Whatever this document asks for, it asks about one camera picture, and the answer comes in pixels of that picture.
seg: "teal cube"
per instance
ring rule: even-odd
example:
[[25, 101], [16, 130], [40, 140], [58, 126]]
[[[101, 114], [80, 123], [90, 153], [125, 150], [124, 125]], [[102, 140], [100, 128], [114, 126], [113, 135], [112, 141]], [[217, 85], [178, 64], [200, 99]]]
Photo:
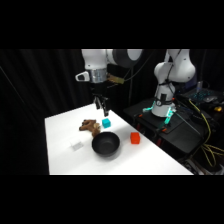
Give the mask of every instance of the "teal cube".
[[111, 126], [111, 123], [110, 123], [109, 119], [103, 120], [103, 127], [104, 128], [109, 128], [110, 126]]

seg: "black bowl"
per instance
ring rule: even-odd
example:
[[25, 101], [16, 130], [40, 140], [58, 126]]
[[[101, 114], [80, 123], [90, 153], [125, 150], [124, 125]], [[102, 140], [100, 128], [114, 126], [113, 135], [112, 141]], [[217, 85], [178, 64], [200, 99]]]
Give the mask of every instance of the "black bowl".
[[93, 150], [101, 156], [112, 156], [120, 146], [120, 139], [112, 132], [102, 132], [92, 142]]

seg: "white table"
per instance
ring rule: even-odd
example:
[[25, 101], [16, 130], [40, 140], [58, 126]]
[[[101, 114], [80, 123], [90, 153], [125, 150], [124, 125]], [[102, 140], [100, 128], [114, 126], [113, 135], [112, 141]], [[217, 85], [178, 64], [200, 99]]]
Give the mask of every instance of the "white table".
[[[111, 127], [101, 131], [117, 134], [121, 140], [118, 152], [110, 158], [97, 155], [91, 146], [89, 131], [80, 132], [83, 120], [93, 119], [102, 124], [102, 110], [91, 104], [45, 119], [48, 161], [51, 175], [192, 175], [154, 143], [141, 135], [140, 145], [132, 145], [128, 123], [110, 111]], [[78, 150], [70, 140], [81, 141]]]

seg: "green light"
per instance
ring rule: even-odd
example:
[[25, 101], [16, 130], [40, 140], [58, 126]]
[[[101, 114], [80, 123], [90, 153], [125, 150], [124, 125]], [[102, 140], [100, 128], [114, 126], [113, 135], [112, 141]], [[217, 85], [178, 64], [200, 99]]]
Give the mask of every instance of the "green light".
[[165, 124], [169, 124], [169, 123], [170, 123], [170, 119], [171, 119], [171, 117], [168, 117], [168, 118], [165, 120]]
[[173, 111], [171, 110], [171, 107], [169, 108], [166, 116], [167, 116], [167, 118], [165, 120], [165, 124], [169, 124], [171, 117], [173, 116]]
[[150, 107], [150, 108], [146, 108], [146, 109], [143, 109], [143, 112], [147, 112], [147, 111], [152, 110], [152, 109], [153, 109], [153, 107], [154, 107], [154, 104], [155, 104], [155, 101], [154, 101], [154, 103], [153, 103], [152, 107]]

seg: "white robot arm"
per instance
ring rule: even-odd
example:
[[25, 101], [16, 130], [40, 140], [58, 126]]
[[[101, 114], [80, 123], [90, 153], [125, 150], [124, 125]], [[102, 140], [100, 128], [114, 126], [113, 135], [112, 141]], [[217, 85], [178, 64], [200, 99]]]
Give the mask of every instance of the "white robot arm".
[[175, 105], [172, 103], [175, 87], [171, 82], [186, 83], [194, 77], [195, 67], [191, 63], [189, 52], [189, 49], [168, 49], [173, 63], [165, 62], [156, 66], [155, 76], [159, 85], [152, 108], [154, 115], [158, 117], [172, 116], [172, 110], [175, 110]]
[[[97, 108], [104, 109], [105, 116], [110, 110], [109, 99], [105, 98], [107, 65], [114, 64], [124, 68], [133, 67], [140, 59], [143, 49], [82, 49], [86, 72], [76, 76], [77, 81], [90, 81], [94, 85]], [[188, 82], [195, 74], [190, 61], [189, 49], [168, 49], [173, 63], [160, 63], [155, 68], [158, 87], [152, 113], [158, 117], [171, 118], [175, 105], [172, 102], [175, 93], [173, 82]]]
[[86, 72], [77, 75], [76, 80], [91, 82], [97, 109], [103, 108], [105, 116], [110, 110], [109, 99], [105, 97], [107, 65], [131, 68], [139, 61], [142, 52], [143, 49], [82, 49]]

